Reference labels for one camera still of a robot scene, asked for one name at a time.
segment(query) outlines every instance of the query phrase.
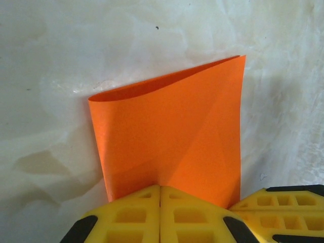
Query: folded orange paper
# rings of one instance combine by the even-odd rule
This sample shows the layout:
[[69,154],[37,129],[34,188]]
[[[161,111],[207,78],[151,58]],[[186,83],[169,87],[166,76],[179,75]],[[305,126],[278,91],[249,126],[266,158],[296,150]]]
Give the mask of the folded orange paper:
[[90,97],[109,200],[159,184],[238,202],[244,66],[232,57]]

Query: white wall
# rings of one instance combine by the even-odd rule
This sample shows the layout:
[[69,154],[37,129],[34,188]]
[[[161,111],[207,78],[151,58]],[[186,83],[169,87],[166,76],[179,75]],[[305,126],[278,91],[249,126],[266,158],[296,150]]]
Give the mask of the white wall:
[[321,0],[2,0],[1,241],[58,242],[106,203],[88,96],[237,54],[242,196],[324,184],[323,13]]

